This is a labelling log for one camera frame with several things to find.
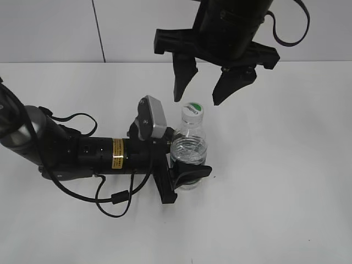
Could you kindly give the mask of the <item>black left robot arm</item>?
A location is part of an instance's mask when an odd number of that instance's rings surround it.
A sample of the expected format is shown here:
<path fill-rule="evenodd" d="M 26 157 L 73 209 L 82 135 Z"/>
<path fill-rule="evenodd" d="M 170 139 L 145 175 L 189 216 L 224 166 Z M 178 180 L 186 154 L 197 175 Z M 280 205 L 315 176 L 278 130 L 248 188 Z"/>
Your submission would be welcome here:
<path fill-rule="evenodd" d="M 90 198 L 63 186 L 64 181 L 107 174 L 153 177 L 163 204 L 172 204 L 180 186 L 210 175 L 212 168 L 178 161 L 168 163 L 173 129 L 166 125 L 161 102 L 143 97 L 125 138 L 95 137 L 64 125 L 44 107 L 24 105 L 1 86 L 1 144 L 38 166 L 42 176 L 66 194 L 91 203 L 119 204 L 139 188 L 109 198 Z"/>

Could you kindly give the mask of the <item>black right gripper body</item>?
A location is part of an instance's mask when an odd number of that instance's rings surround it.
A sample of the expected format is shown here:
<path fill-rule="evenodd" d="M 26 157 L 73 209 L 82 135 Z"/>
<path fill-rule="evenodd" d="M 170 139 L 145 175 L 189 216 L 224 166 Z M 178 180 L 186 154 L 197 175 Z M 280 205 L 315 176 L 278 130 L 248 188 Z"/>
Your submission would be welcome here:
<path fill-rule="evenodd" d="M 273 69 L 275 48 L 253 41 L 272 1 L 200 1 L 192 28 L 157 29 L 154 52 L 184 54 L 221 67 L 262 65 Z"/>

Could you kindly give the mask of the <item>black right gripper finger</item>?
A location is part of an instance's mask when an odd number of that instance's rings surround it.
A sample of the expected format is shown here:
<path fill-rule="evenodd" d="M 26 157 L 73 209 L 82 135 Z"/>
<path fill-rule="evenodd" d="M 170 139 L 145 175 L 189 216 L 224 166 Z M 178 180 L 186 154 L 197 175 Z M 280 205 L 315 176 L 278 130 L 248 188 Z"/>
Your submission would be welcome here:
<path fill-rule="evenodd" d="M 257 77 L 255 67 L 252 66 L 221 67 L 221 71 L 221 76 L 212 93 L 215 106 L 219 106 L 241 88 L 251 85 Z"/>
<path fill-rule="evenodd" d="M 183 93 L 198 72 L 195 57 L 187 54 L 173 53 L 174 101 L 179 102 Z"/>

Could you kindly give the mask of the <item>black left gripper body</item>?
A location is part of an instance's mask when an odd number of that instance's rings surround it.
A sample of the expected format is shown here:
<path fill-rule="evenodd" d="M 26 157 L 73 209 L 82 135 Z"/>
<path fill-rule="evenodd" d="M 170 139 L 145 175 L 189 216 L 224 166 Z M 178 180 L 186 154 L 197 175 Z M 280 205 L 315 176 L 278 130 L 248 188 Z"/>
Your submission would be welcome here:
<path fill-rule="evenodd" d="M 174 129 L 168 127 L 164 135 L 160 138 L 139 139 L 139 129 L 131 126 L 127 132 L 129 137 L 126 143 L 129 167 L 134 169 L 137 174 L 144 173 L 142 182 L 132 191 L 132 194 L 139 192 L 146 184 L 149 176 L 153 176 L 161 202 L 163 204 L 173 204 L 177 199 L 177 194 L 172 187 L 171 173 L 167 154 L 170 153 L 171 139 Z"/>

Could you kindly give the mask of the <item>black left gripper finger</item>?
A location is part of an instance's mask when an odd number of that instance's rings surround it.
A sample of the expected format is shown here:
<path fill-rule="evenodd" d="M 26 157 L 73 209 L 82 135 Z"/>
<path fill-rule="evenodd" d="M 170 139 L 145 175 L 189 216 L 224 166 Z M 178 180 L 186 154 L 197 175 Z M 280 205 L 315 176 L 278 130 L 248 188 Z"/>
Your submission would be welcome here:
<path fill-rule="evenodd" d="M 172 188 L 175 190 L 184 185 L 196 184 L 202 178 L 208 177 L 211 172 L 211 166 L 176 161 L 170 169 Z"/>

